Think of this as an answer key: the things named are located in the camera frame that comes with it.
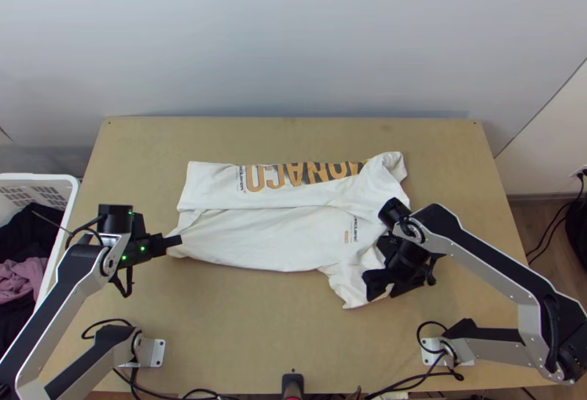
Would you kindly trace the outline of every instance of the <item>power outlet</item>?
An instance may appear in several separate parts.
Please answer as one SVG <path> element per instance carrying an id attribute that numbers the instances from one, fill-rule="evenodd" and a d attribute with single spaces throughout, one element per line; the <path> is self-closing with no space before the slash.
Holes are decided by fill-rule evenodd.
<path id="1" fill-rule="evenodd" d="M 571 175 L 569 175 L 569 177 L 577 177 L 577 174 L 582 172 L 584 169 L 587 169 L 587 164 L 574 171 Z"/>

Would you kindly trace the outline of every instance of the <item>wire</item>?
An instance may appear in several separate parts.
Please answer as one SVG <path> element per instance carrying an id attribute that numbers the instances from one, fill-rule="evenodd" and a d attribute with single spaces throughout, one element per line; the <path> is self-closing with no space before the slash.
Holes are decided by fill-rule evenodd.
<path id="1" fill-rule="evenodd" d="M 445 349 L 430 350 L 422 344 L 422 340 L 420 339 L 420 332 L 427 325 L 438 325 L 439 327 L 444 328 L 445 331 L 447 330 L 447 328 L 444 325 L 440 324 L 439 322 L 427 321 L 427 322 L 423 322 L 422 324 L 420 324 L 420 326 L 416 329 L 416 338 L 418 339 L 418 345 L 427 352 L 430 352 L 432 354 L 438 354 L 437 359 L 434 361 L 434 363 L 432 363 L 432 365 L 430 365 L 430 368 L 428 369 L 428 371 L 424 374 L 418 374 L 417 376 L 412 376 L 412 377 L 408 377 L 406 379 L 400 380 L 399 382 L 396 382 L 393 385 L 389 385 L 386 388 L 383 388 L 383 389 L 378 390 L 374 393 L 368 394 L 367 396 L 365 396 L 364 400 L 371 400 L 371 399 L 374 399 L 375 397 L 380 396 L 385 393 L 406 391 L 406 390 L 416 388 L 417 386 L 422 385 L 429 377 L 453 376 L 455 379 L 459 380 L 460 382 L 462 382 L 464 380 L 464 377 L 462 374 L 457 373 L 456 371 L 454 371 L 451 368 L 449 368 L 448 371 L 432 373 L 434 368 L 437 367 L 438 363 L 444 358 L 444 356 L 448 355 L 448 353 Z M 419 379 L 418 382 L 416 382 L 412 385 L 404 386 L 406 383 L 411 382 L 413 380 L 418 380 L 418 379 Z"/>
<path id="2" fill-rule="evenodd" d="M 422 339 L 420 338 L 420 332 L 427 325 L 438 325 L 439 327 L 443 328 L 444 331 L 448 330 L 448 328 L 445 327 L 444 325 L 440 324 L 439 322 L 427 321 L 427 322 L 424 322 L 423 324 L 420 324 L 420 326 L 416 330 L 416 338 L 418 340 L 418 345 L 420 345 L 420 348 L 423 349 L 424 351 L 429 352 L 430 354 L 440 354 L 441 352 L 444 351 L 442 348 L 441 349 L 428 349 L 422 344 L 423 342 L 422 342 Z"/>
<path id="3" fill-rule="evenodd" d="M 553 236 L 554 236 L 554 234 L 556 232 L 556 229 L 558 229 L 558 226 L 563 223 L 563 221 L 565 220 L 565 218 L 563 218 L 561 221 L 559 221 L 559 222 L 556 223 L 556 226 L 555 226 L 554 230 L 552 231 L 552 233 L 550 234 L 550 236 L 548 238 L 548 242 L 546 243 L 546 246 L 544 247 L 544 249 L 542 249 L 540 251 L 540 253 L 538 255 L 536 255 L 534 258 L 532 258 L 532 259 L 530 259 L 528 261 L 528 265 L 531 265 L 535 260 L 537 260 L 538 258 L 540 258 L 544 254 L 544 252 L 547 251 L 548 247 L 550 246 L 550 242 L 553 240 Z"/>
<path id="4" fill-rule="evenodd" d="M 93 339 L 94 336 L 86 335 L 92 328 L 99 327 L 100 325 L 111 324 L 112 322 L 121 322 L 124 325 L 126 325 L 127 327 L 133 326 L 133 324 L 131 324 L 129 321 L 127 321 L 126 319 L 122 319 L 122 318 L 104 319 L 103 321 L 95 322 L 94 324 L 91 324 L 88 328 L 86 328 L 84 330 L 84 332 L 81 334 L 81 338 L 84 339 L 85 341 L 88 339 Z"/>
<path id="5" fill-rule="evenodd" d="M 558 226 L 560 226 L 565 220 L 567 221 L 567 223 L 566 223 L 567 235 L 569 235 L 569 229 L 568 229 L 568 227 L 569 227 L 569 220 L 570 219 L 572 219 L 573 221 L 575 220 L 575 215 L 578 213 L 578 211 L 580 211 L 583 208 L 583 204 L 585 202 L 585 200 L 583 199 L 583 202 L 580 204 L 580 206 L 578 208 L 575 208 L 575 206 L 579 203 L 579 200 L 580 200 L 581 196 L 583 195 L 583 190 L 585 188 L 585 180 L 584 180 L 584 177 L 585 176 L 584 176 L 584 174 L 582 174 L 581 172 L 579 172 L 577 174 L 577 177 L 579 178 L 579 180 L 581 180 L 581 189 L 579 191 L 579 194 L 577 195 L 577 197 L 573 201 L 571 201 L 570 203 L 567 203 L 567 204 L 561 206 L 561 208 L 558 209 L 558 212 L 556 213 L 555 217 L 552 219 L 552 221 L 550 222 L 550 224 L 548 225 L 548 227 L 546 228 L 546 230 L 542 234 L 542 237 L 540 238 L 540 242 L 539 242 L 538 246 L 536 246 L 534 249 L 532 249 L 530 252 L 528 252 L 526 254 L 526 257 L 528 257 L 529 255 L 531 255 L 532 253 L 534 253 L 535 251 L 537 251 L 538 248 L 540 248 L 542 242 L 544 241 L 544 238 L 545 238 L 546 234 L 548 233 L 548 230 L 553 226 L 554 221 L 556 221 L 558 215 L 562 212 L 562 210 L 568 206 L 569 208 L 567 209 L 565 216 L 556 223 L 555 227 L 550 232 L 550 236 L 548 237 L 548 242 L 546 243 L 546 246 L 544 246 L 544 248 L 539 252 L 538 255 L 536 255 L 534 258 L 532 258 L 532 259 L 530 259 L 528 261 L 528 265 L 529 266 L 536 259 L 540 258 L 547 251 L 548 247 L 550 246 L 550 242 L 553 240 L 553 236 L 556 233 L 556 230 L 558 229 Z"/>
<path id="6" fill-rule="evenodd" d="M 577 258 L 587 270 L 587 206 L 574 204 L 567 212 L 565 223 L 566 236 Z"/>
<path id="7" fill-rule="evenodd" d="M 71 232 L 69 232 L 69 236 L 68 238 L 65 240 L 65 249 L 67 249 L 69 247 L 69 244 L 71 243 L 71 240 L 73 239 L 73 237 L 75 235 L 77 235 L 80 232 L 83 232 L 84 230 L 86 232 L 90 232 L 93 236 L 96 237 L 96 239 L 98 240 L 98 242 L 100 243 L 101 246 L 104 245 L 102 238 L 100 237 L 100 235 L 98 234 L 98 232 L 94 229 L 90 229 L 94 224 L 96 224 L 97 222 L 101 221 L 102 219 L 104 219 L 106 217 L 106 215 L 99 215 L 98 217 L 94 218 L 92 221 L 87 222 L 84 225 L 79 226 L 77 229 L 72 230 Z"/>
<path id="8" fill-rule="evenodd" d="M 548 231 L 550 230 L 550 228 L 551 228 L 551 227 L 553 226 L 553 224 L 555 223 L 556 219 L 558 218 L 558 215 L 560 215 L 560 214 L 561 214 L 561 212 L 562 212 L 562 211 L 563 211 L 563 210 L 564 210 L 564 209 L 565 209 L 567 206 L 570 206 L 570 205 L 572 205 L 572 204 L 576 203 L 578 200 L 580 200 L 580 198 L 581 198 L 581 195 L 583 195 L 583 189 L 585 188 L 585 181 L 584 181 L 584 175 L 583 175 L 581 172 L 579 172 L 579 173 L 577 174 L 577 177 L 579 178 L 579 180 L 581 180 L 581 189 L 580 189 L 579 193 L 577 194 L 577 197 L 576 197 L 576 198 L 575 198 L 573 201 L 571 201 L 571 202 L 569 202 L 569 203 L 566 203 L 566 204 L 563 204 L 563 205 L 562 205 L 562 206 L 561 206 L 561 207 L 558 209 L 558 211 L 556 212 L 555 216 L 553 217 L 553 219 L 550 221 L 549 225 L 548 225 L 548 226 L 546 227 L 546 229 L 544 230 L 544 233 L 542 234 L 542 237 L 540 238 L 540 241 L 539 241 L 539 243 L 538 243 L 538 244 L 536 245 L 536 247 L 534 247 L 534 248 L 533 248 L 533 249 L 532 249 L 530 252 L 526 253 L 526 257 L 530 256 L 532 253 L 534 253 L 535 251 L 537 251 L 537 250 L 540 248 L 540 246 L 542 246 L 542 243 L 544 242 L 544 239 L 546 238 L 546 235 L 548 234 Z M 556 227 L 554 228 L 554 230 L 553 230 L 553 233 L 556 231 L 556 228 L 558 227 L 558 225 L 559 225 L 560 223 L 561 223 L 561 222 L 559 221 L 559 222 L 558 222 L 558 224 L 556 225 Z"/>
<path id="9" fill-rule="evenodd" d="M 93 339 L 95 336 L 87 335 L 87 333 L 89 333 L 92 328 L 99 327 L 100 325 L 111 324 L 112 322 L 120 322 L 128 327 L 133 326 L 133 324 L 131 322 L 129 322 L 126 319 L 122 319 L 122 318 L 104 319 L 102 321 L 95 322 L 94 324 L 91 324 L 88 328 L 86 328 L 83 331 L 83 333 L 81 334 L 81 338 L 84 340 Z M 148 390 L 147 388 L 143 388 L 141 386 L 138 386 L 138 384 L 136 383 L 136 376 L 139 373 L 139 368 L 132 368 L 132 372 L 131 372 L 130 377 L 126 377 L 124 374 L 122 374 L 116 368 L 113 368 L 112 370 L 118 377 L 120 377 L 122 380 L 124 380 L 130 386 L 131 395 L 133 396 L 133 399 L 135 399 L 135 400 L 141 400 L 137 391 L 141 391 L 145 394 L 148 394 L 152 397 L 156 397 L 157 399 L 161 399 L 161 400 L 185 400 L 185 399 L 189 399 L 190 398 L 189 396 L 192 394 L 195 394 L 195 393 L 207 393 L 212 396 L 212 397 L 196 398 L 197 400 L 239 400 L 236 397 L 222 396 L 222 395 L 218 394 L 216 391 L 204 389 L 204 388 L 192 389 L 187 394 L 185 394 L 183 397 L 165 396 L 163 394 L 159 394 L 159 393 L 153 392 L 151 390 Z"/>
<path id="10" fill-rule="evenodd" d="M 526 388 L 522 388 L 522 390 L 523 390 L 525 393 L 527 393 L 528 397 L 530 397 L 532 400 L 536 400 L 536 397 L 534 397 L 534 396 L 532 395 L 532 393 L 531 393 L 529 390 L 527 390 Z"/>
<path id="11" fill-rule="evenodd" d="M 383 388 L 382 390 L 376 391 L 374 393 L 371 393 L 367 396 L 365 396 L 365 400 L 371 400 L 374 399 L 377 396 L 380 396 L 382 394 L 385 393 L 392 393 L 392 392 L 398 392 L 398 391 L 406 391 L 406 390 L 410 390 L 413 388 L 416 388 L 417 386 L 422 385 L 429 377 L 438 377 L 438 376 L 453 376 L 455 379 L 459 380 L 460 382 L 462 380 L 464 380 L 464 377 L 462 376 L 462 374 L 459 374 L 457 372 L 455 372 L 452 369 L 449 369 L 446 372 L 439 372 L 439 373 L 432 373 L 432 371 L 434 370 L 434 368 L 436 368 L 436 366 L 438 365 L 438 363 L 444 358 L 444 356 L 446 356 L 448 353 L 446 351 L 440 353 L 437 357 L 437 359 L 434 361 L 434 363 L 432 363 L 432 365 L 430 366 L 430 369 L 425 373 L 425 374 L 418 374 L 417 376 L 412 376 L 412 377 L 408 377 L 407 379 L 403 379 L 397 383 L 394 383 L 393 385 L 388 386 L 387 388 Z M 402 386 L 408 382 L 411 382 L 412 380 L 418 380 L 420 379 L 418 382 L 414 383 L 413 385 L 408 385 L 408 386 Z"/>

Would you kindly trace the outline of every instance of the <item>white laundry basket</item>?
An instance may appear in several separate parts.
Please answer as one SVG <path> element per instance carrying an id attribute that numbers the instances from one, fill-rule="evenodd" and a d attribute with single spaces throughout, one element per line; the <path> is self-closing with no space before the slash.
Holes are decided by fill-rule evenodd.
<path id="1" fill-rule="evenodd" d="M 78 190 L 79 181 L 71 175 L 0 174 L 0 227 L 6 225 L 27 204 L 35 202 L 64 211 L 61 226 L 66 228 Z M 47 295 L 51 275 L 64 242 L 65 232 L 59 230 L 47 261 L 37 306 Z"/>

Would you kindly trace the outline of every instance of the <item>wooden table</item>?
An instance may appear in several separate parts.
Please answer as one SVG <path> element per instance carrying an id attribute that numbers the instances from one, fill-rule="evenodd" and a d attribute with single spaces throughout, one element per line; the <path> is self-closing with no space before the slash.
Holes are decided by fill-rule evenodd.
<path id="1" fill-rule="evenodd" d="M 69 228 L 92 219 L 99 203 L 133 204 L 151 233 L 167 233 L 188 161 L 260 164 L 363 160 L 399 150 L 402 183 L 416 210 L 442 203 L 464 227 L 524 262 L 525 256 L 483 128 L 473 120 L 160 118 L 105 120 Z M 107 286 L 79 311 L 43 378 L 55 375 L 89 344 L 89 324 L 111 317 L 136 322 L 167 339 L 164 365 L 139 372 L 160 392 L 210 388 L 221 393 L 278 393 L 295 368 L 309 393 L 374 391 L 426 371 L 416 327 L 463 317 L 483 327 L 516 327 L 514 304 L 458 264 L 443 259 L 438 284 L 354 310 L 319 272 L 235 269 L 189 258 L 159 258 L 135 269 L 134 293 Z M 506 388 L 547 384 L 533 369 L 478 362 L 465 381 L 433 377 L 418 390 Z M 108 375 L 98 389 L 128 390 Z"/>

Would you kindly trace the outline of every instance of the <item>pink clothing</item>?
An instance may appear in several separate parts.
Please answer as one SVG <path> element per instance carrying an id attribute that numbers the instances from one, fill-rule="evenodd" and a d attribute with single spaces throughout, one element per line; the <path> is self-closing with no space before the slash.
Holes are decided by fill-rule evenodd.
<path id="1" fill-rule="evenodd" d="M 0 304 L 33 292 L 36 301 L 39 295 L 47 258 L 27 258 L 22 263 L 7 259 L 0 264 Z"/>

